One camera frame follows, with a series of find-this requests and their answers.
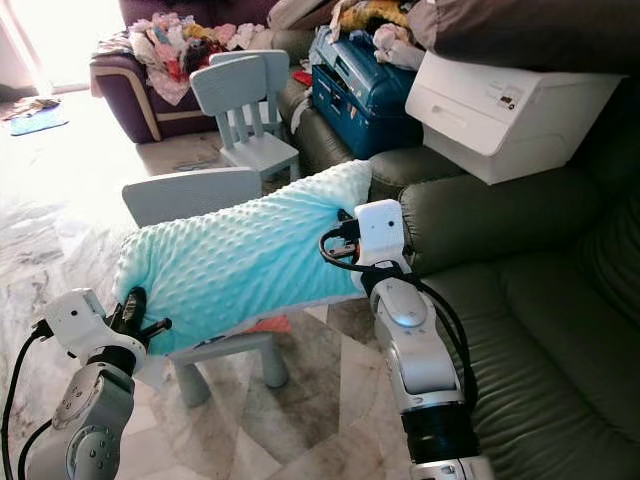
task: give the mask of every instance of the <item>light blue chair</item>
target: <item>light blue chair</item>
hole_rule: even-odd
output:
[[[242,50],[237,52],[215,53],[209,57],[210,65],[219,65],[220,63],[256,55],[261,57],[267,68],[267,99],[258,104],[260,110],[260,118],[265,131],[272,133],[278,138],[282,138],[282,117],[278,111],[278,92],[281,92],[287,86],[289,77],[289,54],[284,50]],[[245,118],[249,117],[249,109],[244,109]],[[233,117],[229,119],[229,126],[237,139],[237,132]],[[253,125],[247,122],[247,131],[253,133]]]
[[[291,181],[300,178],[298,151],[265,132],[258,102],[267,94],[267,75],[263,58],[245,56],[191,74],[191,87],[200,108],[216,117],[224,148],[221,155],[233,165],[249,167],[265,179],[283,168],[290,168]],[[249,136],[243,108],[248,107],[254,135]],[[229,125],[234,117],[238,140]]]
[[[246,167],[158,175],[122,189],[122,198],[139,227],[204,215],[261,195],[260,175]],[[185,404],[195,407],[211,396],[196,363],[249,350],[260,352],[262,375],[267,386],[277,388],[287,382],[289,372],[276,345],[275,334],[236,335],[169,356]]]

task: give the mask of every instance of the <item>marble floor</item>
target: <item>marble floor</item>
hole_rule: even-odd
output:
[[[103,100],[66,95],[69,124],[10,137],[0,130],[0,385],[47,302],[94,289],[107,310],[121,241],[135,225],[127,182],[222,166],[215,134],[135,146]],[[188,409],[167,367],[159,389],[136,384],[118,479],[406,479],[409,457],[365,301],[290,316],[279,337],[289,383],[270,389],[260,359],[243,353],[200,364],[212,397]],[[25,361],[10,448],[56,407],[77,369],[55,340]]]

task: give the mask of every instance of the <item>pillow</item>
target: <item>pillow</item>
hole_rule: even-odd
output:
[[[246,330],[259,318],[362,296],[351,276],[324,262],[318,240],[367,201],[371,169],[337,165],[277,192],[200,217],[142,228],[125,241],[113,287],[147,293],[143,327],[173,327],[151,341],[169,354]]]
[[[425,48],[452,60],[640,73],[635,0],[420,0],[408,19]]]

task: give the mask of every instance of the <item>chair leg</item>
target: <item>chair leg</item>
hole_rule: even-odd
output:
[[[289,370],[278,350],[275,335],[260,349],[262,356],[262,376],[264,383],[271,388],[282,387],[289,380]]]
[[[291,162],[291,165],[289,165],[289,180],[291,182],[295,182],[299,178],[300,178],[300,164],[296,159],[295,161]]]
[[[184,403],[189,408],[203,404],[211,396],[211,390],[194,364],[175,365],[178,386]]]

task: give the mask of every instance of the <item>blue mat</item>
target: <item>blue mat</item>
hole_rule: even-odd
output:
[[[64,110],[57,107],[47,108],[30,117],[17,117],[11,119],[11,135],[26,135],[27,133],[39,132],[47,128],[59,127],[69,123],[64,115]]]

